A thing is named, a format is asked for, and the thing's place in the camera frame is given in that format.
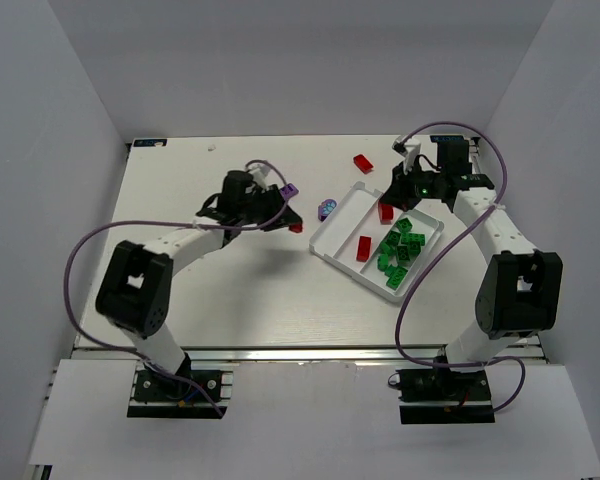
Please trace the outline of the red and green lego stack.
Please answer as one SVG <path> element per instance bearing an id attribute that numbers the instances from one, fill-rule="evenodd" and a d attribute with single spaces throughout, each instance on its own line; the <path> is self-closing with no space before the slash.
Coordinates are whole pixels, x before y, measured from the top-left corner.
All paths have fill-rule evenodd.
<path id="1" fill-rule="evenodd" d="M 358 238 L 358 245 L 356 250 L 356 260 L 361 263 L 365 263 L 369 260 L 372 253 L 372 238 L 369 236 L 361 235 Z"/>

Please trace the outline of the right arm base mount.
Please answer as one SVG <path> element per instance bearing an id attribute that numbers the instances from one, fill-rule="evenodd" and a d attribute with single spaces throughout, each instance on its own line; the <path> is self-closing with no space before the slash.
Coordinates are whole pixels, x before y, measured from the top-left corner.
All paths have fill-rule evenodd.
<path id="1" fill-rule="evenodd" d="M 405 352 L 405 363 L 387 380 L 398 393 L 400 423 L 409 426 L 492 424 L 492 395 L 485 366 L 454 366 L 444 355 L 419 358 Z"/>

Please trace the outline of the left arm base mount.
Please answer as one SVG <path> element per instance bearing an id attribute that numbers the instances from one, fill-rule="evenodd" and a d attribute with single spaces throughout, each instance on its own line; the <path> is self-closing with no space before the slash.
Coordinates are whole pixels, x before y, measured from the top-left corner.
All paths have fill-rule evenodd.
<path id="1" fill-rule="evenodd" d="M 163 378 L 146 367 L 137 367 L 127 406 L 127 417 L 138 419 L 220 420 L 232 395 L 234 372 L 196 367 L 189 377 L 209 396 L 187 383 Z"/>

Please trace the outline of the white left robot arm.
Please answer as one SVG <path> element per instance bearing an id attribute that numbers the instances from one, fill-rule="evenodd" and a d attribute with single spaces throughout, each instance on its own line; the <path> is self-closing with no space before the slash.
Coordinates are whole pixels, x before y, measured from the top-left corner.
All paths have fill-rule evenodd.
<path id="1" fill-rule="evenodd" d="M 183 269 L 220 251 L 244 232 L 303 230 L 302 218 L 280 189 L 267 182 L 269 162 L 252 160 L 229 171 L 194 220 L 147 243 L 116 245 L 96 296 L 96 311 L 131 340 L 154 375 L 169 382 L 190 377 L 190 359 L 165 325 L 172 283 Z"/>

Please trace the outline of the small green lego brick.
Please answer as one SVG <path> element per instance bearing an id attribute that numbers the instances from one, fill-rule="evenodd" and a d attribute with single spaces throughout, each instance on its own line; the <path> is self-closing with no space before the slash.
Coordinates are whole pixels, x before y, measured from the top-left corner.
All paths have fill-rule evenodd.
<path id="1" fill-rule="evenodd" d="M 390 288 L 391 290 L 397 290 L 399 288 L 399 286 L 401 285 L 402 281 L 403 281 L 402 277 L 392 276 L 387 280 L 386 286 L 388 288 Z"/>

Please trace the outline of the green 2x2 lego brick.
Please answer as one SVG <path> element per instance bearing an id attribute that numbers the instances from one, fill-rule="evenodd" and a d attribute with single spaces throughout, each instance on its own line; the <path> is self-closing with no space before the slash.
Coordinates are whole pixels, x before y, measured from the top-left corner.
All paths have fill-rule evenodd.
<path id="1" fill-rule="evenodd" d="M 398 245 L 395 249 L 395 257 L 399 265 L 408 264 L 411 261 L 409 248 L 406 245 Z"/>

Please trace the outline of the green 2x4 lego plate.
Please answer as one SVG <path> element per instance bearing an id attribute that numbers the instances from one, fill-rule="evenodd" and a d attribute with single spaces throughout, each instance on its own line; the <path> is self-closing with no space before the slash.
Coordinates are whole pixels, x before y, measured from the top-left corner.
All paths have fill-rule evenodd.
<path id="1" fill-rule="evenodd" d="M 407 232 L 401 236 L 401 243 L 407 246 L 418 245 L 423 247 L 426 245 L 426 236 L 421 233 Z"/>

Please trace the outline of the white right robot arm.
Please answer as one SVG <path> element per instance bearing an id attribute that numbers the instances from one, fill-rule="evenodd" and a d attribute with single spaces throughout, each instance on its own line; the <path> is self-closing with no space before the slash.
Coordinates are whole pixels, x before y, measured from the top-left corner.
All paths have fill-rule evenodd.
<path id="1" fill-rule="evenodd" d="M 556 321 L 563 262 L 543 252 L 513 223 L 487 175 L 476 173 L 464 139 L 437 146 L 435 166 L 419 161 L 420 146 L 404 139 L 394 151 L 402 162 L 393 168 L 384 204 L 407 212 L 423 200 L 439 200 L 466 227 L 487 269 L 475 299 L 475 320 L 441 353 L 440 365 L 471 372 L 483 369 L 519 338 L 551 329 Z"/>

